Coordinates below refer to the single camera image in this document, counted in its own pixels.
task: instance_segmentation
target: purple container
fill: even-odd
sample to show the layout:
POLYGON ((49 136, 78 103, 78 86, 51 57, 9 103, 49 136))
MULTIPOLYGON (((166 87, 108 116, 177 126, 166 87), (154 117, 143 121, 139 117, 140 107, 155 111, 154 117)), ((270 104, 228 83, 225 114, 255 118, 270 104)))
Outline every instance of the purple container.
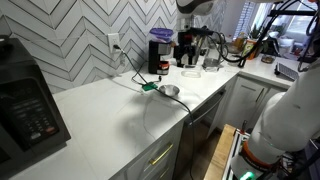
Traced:
POLYGON ((173 31, 165 28, 152 28, 150 34, 152 41, 168 43, 171 41, 173 31))

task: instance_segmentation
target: herringbone tile backsplash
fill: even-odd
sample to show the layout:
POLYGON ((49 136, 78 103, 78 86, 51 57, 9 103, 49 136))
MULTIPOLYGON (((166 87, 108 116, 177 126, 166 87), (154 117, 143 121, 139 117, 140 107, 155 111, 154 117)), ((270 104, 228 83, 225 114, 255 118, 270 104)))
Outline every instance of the herringbone tile backsplash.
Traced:
MULTIPOLYGON (((226 0, 197 25, 219 31, 226 0)), ((52 93, 126 72, 109 52, 107 34, 138 65, 147 60, 149 30, 175 29, 175 0, 0 0, 0 34, 19 38, 38 62, 52 93)))

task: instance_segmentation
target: stainless steel dishwasher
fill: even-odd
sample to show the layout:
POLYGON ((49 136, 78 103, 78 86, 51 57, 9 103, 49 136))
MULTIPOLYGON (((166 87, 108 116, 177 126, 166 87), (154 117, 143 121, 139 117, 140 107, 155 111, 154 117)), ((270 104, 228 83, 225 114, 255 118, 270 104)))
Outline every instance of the stainless steel dishwasher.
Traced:
POLYGON ((193 125, 190 118, 187 118, 181 133, 181 140, 176 159, 173 179, 179 179, 191 164, 193 151, 193 131, 194 131, 194 151, 196 152, 207 140, 210 127, 213 123, 219 103, 226 90, 221 88, 207 102, 205 102, 193 115, 193 125))

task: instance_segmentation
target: white countertop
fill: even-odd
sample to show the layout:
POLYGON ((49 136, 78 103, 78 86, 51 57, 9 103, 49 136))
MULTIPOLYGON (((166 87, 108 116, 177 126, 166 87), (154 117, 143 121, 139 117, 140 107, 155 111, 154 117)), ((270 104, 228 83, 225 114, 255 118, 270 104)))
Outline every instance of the white countertop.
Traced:
MULTIPOLYGON (((293 69, 298 66, 296 61, 276 61, 293 69)), ((177 98, 193 110, 238 73, 289 87, 292 82, 274 75, 275 64, 262 63, 259 58, 239 69, 223 62, 218 72, 201 70, 201 78, 184 77, 184 69, 171 65, 169 75, 162 76, 158 85, 178 86, 177 98)), ((72 139, 67 147, 11 179, 109 179, 187 115, 181 105, 158 92, 142 92, 131 81, 134 74, 130 71, 55 94, 72 139)), ((147 81, 158 79, 158 75, 143 76, 147 81)))

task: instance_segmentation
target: stainless steel bowl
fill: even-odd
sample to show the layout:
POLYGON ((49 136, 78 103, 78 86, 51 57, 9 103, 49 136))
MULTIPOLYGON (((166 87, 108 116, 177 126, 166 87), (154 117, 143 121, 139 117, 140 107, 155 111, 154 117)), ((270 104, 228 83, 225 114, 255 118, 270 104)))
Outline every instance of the stainless steel bowl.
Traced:
POLYGON ((174 97, 179 94, 180 89, 175 85, 163 85, 159 87, 159 91, 167 96, 174 97))

